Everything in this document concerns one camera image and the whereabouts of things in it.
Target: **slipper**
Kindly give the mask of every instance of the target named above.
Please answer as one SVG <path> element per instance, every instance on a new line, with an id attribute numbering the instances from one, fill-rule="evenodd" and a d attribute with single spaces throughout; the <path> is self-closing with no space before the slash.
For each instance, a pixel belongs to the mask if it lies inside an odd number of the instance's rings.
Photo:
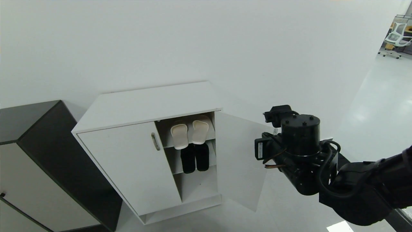
<path id="1" fill-rule="evenodd" d="M 210 119 L 205 115 L 200 115 L 199 120 L 193 121 L 193 137 L 192 142 L 194 144 L 204 144 L 207 137 L 207 132 L 209 131 L 209 124 L 207 121 Z"/>
<path id="2" fill-rule="evenodd" d="M 209 146 L 204 143 L 194 146 L 196 156 L 196 167 L 200 172 L 207 171 L 209 169 Z"/>
<path id="3" fill-rule="evenodd" d="M 176 150 L 181 150 L 189 145 L 187 139 L 187 125 L 183 121 L 176 121 L 170 129 L 173 138 L 173 146 Z"/>
<path id="4" fill-rule="evenodd" d="M 194 145 L 189 144 L 186 148 L 180 150 L 180 159 L 182 160 L 183 172 L 186 174 L 194 172 L 196 164 L 194 162 Z"/>

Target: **cabinet top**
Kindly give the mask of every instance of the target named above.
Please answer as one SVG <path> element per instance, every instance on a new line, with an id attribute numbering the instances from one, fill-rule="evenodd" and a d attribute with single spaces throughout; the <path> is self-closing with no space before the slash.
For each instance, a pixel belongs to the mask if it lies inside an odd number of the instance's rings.
<path id="1" fill-rule="evenodd" d="M 102 94 L 83 115 L 73 133 L 83 133 L 222 109 L 205 82 Z"/>
<path id="2" fill-rule="evenodd" d="M 60 100 L 0 109 L 0 145 L 14 143 Z"/>

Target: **white shoe cabinet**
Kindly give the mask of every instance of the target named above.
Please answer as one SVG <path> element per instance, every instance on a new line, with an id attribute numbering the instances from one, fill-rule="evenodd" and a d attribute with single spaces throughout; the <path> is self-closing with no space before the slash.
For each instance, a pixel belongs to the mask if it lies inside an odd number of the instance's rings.
<path id="1" fill-rule="evenodd" d="M 273 128 L 225 114 L 209 82 L 100 95 L 72 133 L 143 224 L 222 203 L 256 211 L 266 170 L 254 139 Z M 197 115 L 211 119 L 207 171 L 183 173 L 170 128 Z"/>

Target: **wire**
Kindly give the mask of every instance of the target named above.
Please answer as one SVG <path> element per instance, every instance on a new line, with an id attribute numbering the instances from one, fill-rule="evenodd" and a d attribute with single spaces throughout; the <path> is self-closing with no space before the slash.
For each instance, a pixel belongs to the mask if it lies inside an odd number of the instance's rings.
<path id="1" fill-rule="evenodd" d="M 277 154 L 275 154 L 275 155 L 273 155 L 273 156 L 271 156 L 271 157 L 269 157 L 269 158 L 266 158 L 266 159 L 263 161 L 263 164 L 269 162 L 269 160 L 271 160 L 271 159 L 275 158 L 276 156 L 284 153 L 285 151 L 286 151 L 286 148 L 285 148 L 284 150 L 282 150 L 281 152 L 279 152 L 279 153 L 277 153 Z"/>
<path id="2" fill-rule="evenodd" d="M 266 158 L 266 159 L 263 161 L 263 164 L 269 162 L 269 160 L 271 160 L 271 159 L 275 158 L 276 156 L 284 153 L 285 151 L 286 151 L 286 148 L 285 148 L 284 150 L 282 150 L 281 152 L 279 152 L 279 153 L 277 153 L 277 154 L 275 154 L 275 155 L 273 155 L 273 156 L 271 156 L 271 157 L 269 157 L 269 158 Z M 284 164 L 279 164 L 279 165 L 265 164 L 265 168 L 267 168 L 267 169 L 270 169 L 270 168 L 281 168 L 281 167 L 285 167 L 285 166 L 286 166 L 286 165 L 284 165 Z"/>
<path id="3" fill-rule="evenodd" d="M 326 140 L 324 142 L 336 145 L 337 155 L 339 154 L 341 147 L 337 142 L 332 141 L 332 140 Z M 364 181 L 366 180 L 366 178 L 361 180 L 360 182 L 358 182 L 357 185 L 349 193 L 341 194 L 341 193 L 336 193 L 336 192 L 330 191 L 328 188 L 325 187 L 325 185 L 322 182 L 322 172 L 325 169 L 326 165 L 329 163 L 329 161 L 332 159 L 332 155 L 333 155 L 333 151 L 332 151 L 331 148 L 329 148 L 328 157 L 323 161 L 323 164 L 321 165 L 321 167 L 319 168 L 319 170 L 316 174 L 316 182 L 317 182 L 318 186 L 321 188 L 322 192 L 324 192 L 324 193 L 326 193 L 326 194 L 328 194 L 332 197 L 340 198 L 340 199 L 351 198 L 359 192 L 359 190 L 361 189 L 361 187 L 362 187 Z"/>

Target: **robotic arm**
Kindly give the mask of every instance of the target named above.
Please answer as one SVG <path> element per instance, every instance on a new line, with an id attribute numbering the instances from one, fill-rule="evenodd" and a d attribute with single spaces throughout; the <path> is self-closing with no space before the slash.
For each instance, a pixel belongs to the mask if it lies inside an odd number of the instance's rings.
<path id="1" fill-rule="evenodd" d="M 396 208 L 412 206 L 412 146 L 376 162 L 347 163 L 338 170 L 340 146 L 320 141 L 320 119 L 298 114 L 289 105 L 272 107 L 266 122 L 282 133 L 262 133 L 255 157 L 273 160 L 302 195 L 319 193 L 319 202 L 356 225 L 383 220 Z"/>

